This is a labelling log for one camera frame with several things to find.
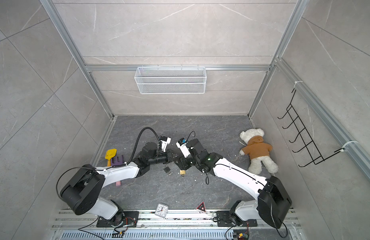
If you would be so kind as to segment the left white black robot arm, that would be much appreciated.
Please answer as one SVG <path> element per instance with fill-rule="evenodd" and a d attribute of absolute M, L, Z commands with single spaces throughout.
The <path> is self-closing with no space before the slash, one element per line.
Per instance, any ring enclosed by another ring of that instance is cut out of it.
<path fill-rule="evenodd" d="M 156 143 L 150 142 L 129 163 L 97 168 L 87 164 L 78 168 L 57 194 L 76 215 L 90 213 L 116 225 L 121 220 L 123 209 L 114 201 L 100 197 L 101 190 L 118 181 L 141 177 L 150 170 L 151 165 L 174 162 L 180 156 L 179 151 L 163 152 Z"/>

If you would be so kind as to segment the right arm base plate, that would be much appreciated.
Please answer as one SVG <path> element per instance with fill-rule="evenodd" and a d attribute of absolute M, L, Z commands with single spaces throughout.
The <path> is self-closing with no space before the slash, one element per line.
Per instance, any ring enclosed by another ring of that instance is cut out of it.
<path fill-rule="evenodd" d="M 243 221 L 236 215 L 230 214 L 229 211 L 217 211 L 216 216 L 213 217 L 213 222 L 217 223 L 219 227 L 257 227 L 256 219 Z"/>

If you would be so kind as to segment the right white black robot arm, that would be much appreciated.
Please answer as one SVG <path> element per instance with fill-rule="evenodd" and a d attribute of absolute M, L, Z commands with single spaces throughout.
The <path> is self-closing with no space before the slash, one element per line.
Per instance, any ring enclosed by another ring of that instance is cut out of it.
<path fill-rule="evenodd" d="M 229 211 L 229 221 L 240 226 L 243 222 L 262 219 L 269 226 L 280 229 L 292 205 L 292 200 L 277 177 L 265 178 L 252 174 L 217 153 L 209 153 L 198 139 L 177 141 L 181 151 L 175 158 L 182 171 L 196 167 L 207 176 L 231 182 L 253 197 L 252 201 L 237 201 Z"/>

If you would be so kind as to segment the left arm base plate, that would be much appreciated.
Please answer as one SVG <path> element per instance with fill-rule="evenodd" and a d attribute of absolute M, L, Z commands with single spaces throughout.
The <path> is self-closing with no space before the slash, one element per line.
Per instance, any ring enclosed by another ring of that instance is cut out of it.
<path fill-rule="evenodd" d="M 125 211 L 120 215 L 113 217 L 110 220 L 106 220 L 103 217 L 99 217 L 97 221 L 97 228 L 116 228 L 116 227 L 136 227 L 139 219 L 139 211 Z"/>

